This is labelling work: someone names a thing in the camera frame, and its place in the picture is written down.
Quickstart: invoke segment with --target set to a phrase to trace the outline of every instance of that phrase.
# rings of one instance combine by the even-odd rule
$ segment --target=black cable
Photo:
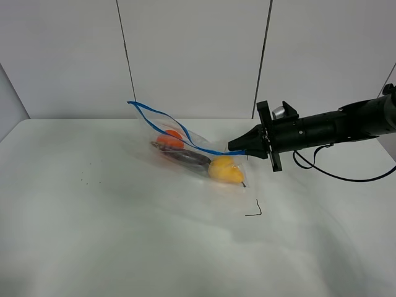
[[[396,166],[394,166],[394,167],[393,167],[391,170],[389,170],[388,172],[386,172],[386,173],[384,173],[384,174],[382,174],[382,175],[380,175],[380,176],[377,176],[377,177],[375,177],[375,178],[369,178],[369,179],[350,179],[350,178],[342,178],[342,177],[340,177],[340,176],[337,176],[337,175],[328,173],[328,172],[326,172],[326,171],[324,171],[324,170],[322,170],[322,169],[320,169],[320,168],[318,168],[318,167],[315,166],[316,154],[317,154],[322,148],[324,149],[324,148],[329,148],[329,147],[332,147],[332,146],[333,146],[333,144],[323,145],[323,146],[318,147],[317,149],[315,149],[315,152],[314,152],[314,163],[313,163],[313,164],[312,164],[310,161],[308,161],[307,159],[305,159],[305,158],[304,158],[299,152],[297,152],[296,150],[293,152],[293,160],[295,161],[295,163],[297,164],[297,166],[299,166],[300,168],[303,168],[303,169],[315,168],[317,171],[320,171],[321,173],[324,173],[324,174],[326,174],[326,175],[328,175],[328,176],[331,176],[332,178],[337,178],[337,179],[340,179],[340,180],[342,180],[342,181],[350,181],[350,182],[352,182],[352,183],[368,183],[368,182],[370,182],[370,181],[377,181],[378,179],[385,178],[386,176],[388,176],[388,175],[392,174],[394,171],[396,171]],[[309,164],[310,167],[306,167],[306,166],[301,165],[301,164],[297,161],[296,155],[299,156],[301,159],[303,159],[307,164]]]
[[[259,207],[260,213],[255,213],[254,215],[245,215],[245,217],[255,217],[256,215],[262,215],[261,207],[259,201],[256,199],[257,206]]]

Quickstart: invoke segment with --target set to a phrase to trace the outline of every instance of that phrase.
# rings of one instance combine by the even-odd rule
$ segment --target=purple eggplant
[[[207,172],[208,170],[211,160],[205,155],[193,152],[192,150],[170,147],[168,145],[154,141],[151,142],[151,144],[159,149],[159,151],[161,151],[161,153],[163,153],[165,156],[175,160],[177,163],[185,167],[188,167],[194,171]]]

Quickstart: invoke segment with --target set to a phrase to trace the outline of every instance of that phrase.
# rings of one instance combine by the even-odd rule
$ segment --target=white tabletop
[[[181,122],[215,141],[257,121]],[[138,130],[31,119],[0,143],[0,296],[396,296],[396,174],[346,183],[283,153],[279,173],[249,158],[243,190],[150,156]],[[377,140],[317,164],[350,178],[395,165]]]

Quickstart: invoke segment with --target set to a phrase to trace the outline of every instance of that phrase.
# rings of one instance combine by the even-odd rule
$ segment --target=orange
[[[174,147],[176,149],[180,149],[180,148],[184,147],[184,143],[181,142],[180,140],[178,140],[178,139],[183,139],[179,133],[177,133],[174,130],[165,130],[165,132],[172,136],[165,135],[165,134],[159,135],[157,138],[157,142],[159,144],[165,144],[170,147]]]

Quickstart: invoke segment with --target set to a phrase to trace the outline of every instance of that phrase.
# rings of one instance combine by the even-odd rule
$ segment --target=plastic bag
[[[226,152],[218,144],[187,130],[166,113],[129,101],[141,119],[142,134],[155,153],[174,163],[216,181],[246,187],[246,174],[237,155],[244,150]]]

